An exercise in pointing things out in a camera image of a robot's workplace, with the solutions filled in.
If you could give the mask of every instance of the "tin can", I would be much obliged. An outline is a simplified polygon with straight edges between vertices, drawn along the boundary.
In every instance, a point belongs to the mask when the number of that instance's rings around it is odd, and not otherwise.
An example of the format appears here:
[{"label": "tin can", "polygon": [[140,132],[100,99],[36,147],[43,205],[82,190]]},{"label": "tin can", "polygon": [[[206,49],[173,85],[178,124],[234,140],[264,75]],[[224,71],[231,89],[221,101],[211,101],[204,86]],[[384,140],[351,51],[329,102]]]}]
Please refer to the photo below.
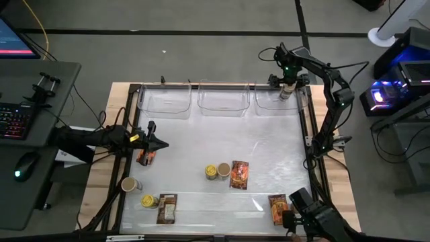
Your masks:
[{"label": "tin can", "polygon": [[159,199],[153,195],[145,194],[140,201],[145,208],[156,208],[159,205]]},{"label": "tin can", "polygon": [[213,180],[216,178],[216,166],[215,165],[208,165],[204,171],[206,174],[206,178],[208,178],[209,180]]}]

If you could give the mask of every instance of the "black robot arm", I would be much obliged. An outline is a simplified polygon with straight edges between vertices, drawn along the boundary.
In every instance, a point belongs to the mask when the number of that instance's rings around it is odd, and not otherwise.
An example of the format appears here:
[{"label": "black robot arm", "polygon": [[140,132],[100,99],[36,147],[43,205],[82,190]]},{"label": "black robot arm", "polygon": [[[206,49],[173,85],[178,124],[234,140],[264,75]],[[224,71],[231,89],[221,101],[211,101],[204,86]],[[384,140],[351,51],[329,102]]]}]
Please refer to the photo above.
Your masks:
[{"label": "black robot arm", "polygon": [[314,241],[315,237],[323,237],[330,242],[411,241],[367,236],[364,233],[358,233],[348,225],[347,221],[342,218],[339,211],[332,204],[326,204],[322,201],[315,202],[305,188],[300,188],[291,194],[289,198],[301,217],[296,218],[291,210],[284,211],[282,214],[284,227],[295,233],[296,225],[303,225],[308,241]]},{"label": "black robot arm", "polygon": [[131,134],[122,125],[107,126],[96,131],[75,130],[63,126],[54,129],[50,142],[62,151],[87,163],[92,162],[94,155],[94,151],[87,145],[104,147],[109,153],[118,155],[125,155],[130,149],[142,149],[144,151],[142,159],[146,159],[149,152],[169,146],[155,136],[156,127],[154,121],[150,121],[148,133],[138,128]]},{"label": "black robot arm", "polygon": [[[306,56],[297,53],[306,51]],[[271,75],[269,84],[272,87],[280,87],[280,83],[285,85],[296,85],[302,87],[308,83],[307,78],[303,75],[298,76],[302,67],[308,69],[322,79],[324,83],[324,96],[326,99],[327,113],[321,129],[312,139],[311,153],[315,157],[320,157],[333,149],[334,131],[341,117],[342,112],[349,107],[354,100],[354,92],[349,87],[348,82],[341,76],[339,70],[331,68],[314,57],[310,56],[305,47],[295,50],[287,50],[284,43],[276,47],[274,59],[277,65],[283,71],[283,78],[277,78]],[[334,84],[337,83],[340,89],[333,91]]]}]

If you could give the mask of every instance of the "backlit keyboard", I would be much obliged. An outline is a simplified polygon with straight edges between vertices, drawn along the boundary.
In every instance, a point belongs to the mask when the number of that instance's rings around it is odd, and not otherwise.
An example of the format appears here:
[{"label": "backlit keyboard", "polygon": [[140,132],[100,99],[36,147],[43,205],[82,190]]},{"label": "backlit keyboard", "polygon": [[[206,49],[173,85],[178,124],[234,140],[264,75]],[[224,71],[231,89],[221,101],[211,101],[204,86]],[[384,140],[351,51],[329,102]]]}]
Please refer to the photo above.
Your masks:
[{"label": "backlit keyboard", "polygon": [[35,111],[33,104],[0,103],[0,138],[26,139]]}]

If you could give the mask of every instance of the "computer mouse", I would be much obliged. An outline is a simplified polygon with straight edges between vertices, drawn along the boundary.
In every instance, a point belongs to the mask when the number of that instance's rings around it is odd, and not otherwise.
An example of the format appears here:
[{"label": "computer mouse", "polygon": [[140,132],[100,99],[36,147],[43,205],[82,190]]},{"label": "computer mouse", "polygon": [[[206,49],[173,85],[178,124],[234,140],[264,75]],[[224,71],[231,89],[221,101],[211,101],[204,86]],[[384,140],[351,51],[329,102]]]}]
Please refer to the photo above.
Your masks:
[{"label": "computer mouse", "polygon": [[16,164],[15,172],[13,173],[15,180],[17,182],[26,181],[32,175],[39,158],[39,153],[35,151],[25,153]]}]

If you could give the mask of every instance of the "computer monitor screen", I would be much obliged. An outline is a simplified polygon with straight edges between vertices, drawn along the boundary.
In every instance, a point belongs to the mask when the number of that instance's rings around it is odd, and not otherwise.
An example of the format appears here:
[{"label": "computer monitor screen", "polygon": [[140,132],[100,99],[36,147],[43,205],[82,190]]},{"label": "computer monitor screen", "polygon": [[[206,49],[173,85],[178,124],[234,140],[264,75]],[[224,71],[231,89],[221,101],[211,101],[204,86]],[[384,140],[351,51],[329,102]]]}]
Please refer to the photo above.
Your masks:
[{"label": "computer monitor screen", "polygon": [[0,58],[40,58],[40,55],[0,18]]}]

